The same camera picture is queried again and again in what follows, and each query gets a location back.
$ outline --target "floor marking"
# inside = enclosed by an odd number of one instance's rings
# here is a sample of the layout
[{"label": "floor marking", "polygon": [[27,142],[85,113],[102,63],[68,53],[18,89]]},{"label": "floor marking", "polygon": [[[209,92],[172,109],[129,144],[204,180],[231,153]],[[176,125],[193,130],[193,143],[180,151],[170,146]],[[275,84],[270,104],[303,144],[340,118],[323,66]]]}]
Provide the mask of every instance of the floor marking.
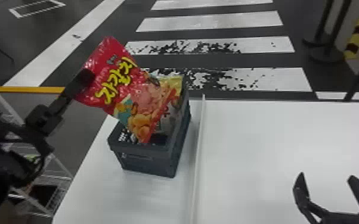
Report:
[{"label": "floor marking", "polygon": [[64,87],[23,87],[23,86],[0,86],[0,92],[22,92],[32,94],[60,94]]},{"label": "floor marking", "polygon": [[232,39],[189,39],[168,41],[130,41],[125,48],[132,55],[156,54],[254,54],[293,53],[287,36]]},{"label": "floor marking", "polygon": [[186,75],[189,89],[312,92],[302,68],[148,69],[153,75]]},{"label": "floor marking", "polygon": [[282,26],[277,11],[145,18],[137,32]]},{"label": "floor marking", "polygon": [[[343,99],[346,92],[316,92],[318,99]],[[357,92],[352,100],[359,100],[359,92]]]},{"label": "floor marking", "polygon": [[21,69],[4,86],[40,86],[123,1],[104,0],[101,2],[70,30],[60,36],[27,66]]},{"label": "floor marking", "polygon": [[[38,11],[35,11],[35,12],[32,12],[32,13],[27,13],[27,14],[23,14],[23,15],[17,12],[17,10],[20,9],[20,8],[26,8],[26,7],[29,7],[29,6],[32,6],[32,5],[38,5],[38,4],[41,4],[41,3],[44,3],[44,2],[52,2],[52,3],[56,4],[56,6],[49,7],[49,8],[44,8],[42,10],[38,10]],[[23,18],[23,17],[27,17],[27,16],[30,16],[30,15],[35,15],[35,14],[43,13],[43,12],[46,12],[46,11],[54,10],[56,8],[61,8],[61,7],[64,7],[64,6],[66,6],[64,3],[56,1],[56,0],[44,0],[44,1],[34,2],[34,3],[31,3],[31,4],[26,4],[26,5],[21,5],[21,6],[18,6],[18,7],[10,8],[8,10],[15,17]]]},{"label": "floor marking", "polygon": [[258,5],[273,3],[272,0],[164,0],[156,1],[151,10],[174,10],[183,8],[221,7],[230,5]]}]

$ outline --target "red snack bag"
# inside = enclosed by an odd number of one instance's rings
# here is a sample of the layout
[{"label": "red snack bag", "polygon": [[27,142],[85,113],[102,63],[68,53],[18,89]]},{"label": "red snack bag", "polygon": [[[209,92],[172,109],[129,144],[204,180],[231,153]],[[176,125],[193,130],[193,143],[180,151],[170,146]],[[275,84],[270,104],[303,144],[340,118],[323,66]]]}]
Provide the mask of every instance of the red snack bag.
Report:
[{"label": "red snack bag", "polygon": [[175,88],[161,88],[114,38],[104,38],[83,68],[91,70],[95,80],[76,100],[101,107],[147,143]]}]

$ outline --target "wire rack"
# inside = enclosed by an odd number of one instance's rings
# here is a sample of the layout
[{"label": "wire rack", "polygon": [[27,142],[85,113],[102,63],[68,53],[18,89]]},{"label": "wire rack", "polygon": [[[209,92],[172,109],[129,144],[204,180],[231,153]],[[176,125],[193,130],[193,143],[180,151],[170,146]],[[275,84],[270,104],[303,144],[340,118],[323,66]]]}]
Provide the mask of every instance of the wire rack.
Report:
[{"label": "wire rack", "polygon": [[[17,125],[24,124],[23,119],[1,95],[0,111],[3,113],[2,118],[4,120]],[[16,139],[19,137],[13,133],[9,133],[7,138]],[[36,148],[30,144],[9,143],[3,144],[2,147],[4,150],[13,150],[28,159],[39,155]],[[10,200],[14,200],[17,214],[32,214],[43,217],[53,217],[63,200],[72,179],[73,175],[67,170],[61,161],[54,154],[50,154],[45,161],[42,175],[24,188],[12,187],[11,192],[8,194],[8,198]],[[55,190],[52,192],[46,203],[41,203],[37,198],[31,196],[34,186],[53,186]]]}]

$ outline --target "white table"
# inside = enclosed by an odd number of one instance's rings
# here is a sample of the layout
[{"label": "white table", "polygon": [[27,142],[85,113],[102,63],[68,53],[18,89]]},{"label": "white table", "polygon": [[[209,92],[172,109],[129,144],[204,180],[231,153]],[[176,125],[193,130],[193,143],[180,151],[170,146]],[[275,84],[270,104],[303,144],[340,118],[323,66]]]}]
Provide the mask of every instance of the white table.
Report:
[{"label": "white table", "polygon": [[359,211],[346,180],[359,177],[359,104],[208,101],[193,155],[200,103],[174,179],[121,170],[104,122],[54,218],[71,223],[307,223],[292,197],[300,171],[314,202]]}]

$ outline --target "snack bag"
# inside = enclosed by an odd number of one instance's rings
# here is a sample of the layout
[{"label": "snack bag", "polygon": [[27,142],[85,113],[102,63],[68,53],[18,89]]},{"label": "snack bag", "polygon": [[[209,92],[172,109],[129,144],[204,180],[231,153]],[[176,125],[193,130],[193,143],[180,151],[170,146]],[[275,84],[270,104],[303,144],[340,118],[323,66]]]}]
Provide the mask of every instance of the snack bag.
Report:
[{"label": "snack bag", "polygon": [[163,91],[167,91],[168,89],[175,89],[175,95],[171,98],[170,102],[165,107],[162,117],[160,118],[160,121],[156,127],[156,133],[170,135],[178,117],[178,111],[182,106],[182,102],[180,101],[182,76],[156,76],[156,78],[159,80]]},{"label": "snack bag", "polygon": [[83,68],[96,77],[76,100],[101,107],[119,119],[140,142],[147,143],[176,89],[161,88],[159,81],[142,71],[114,38],[104,38]]}]

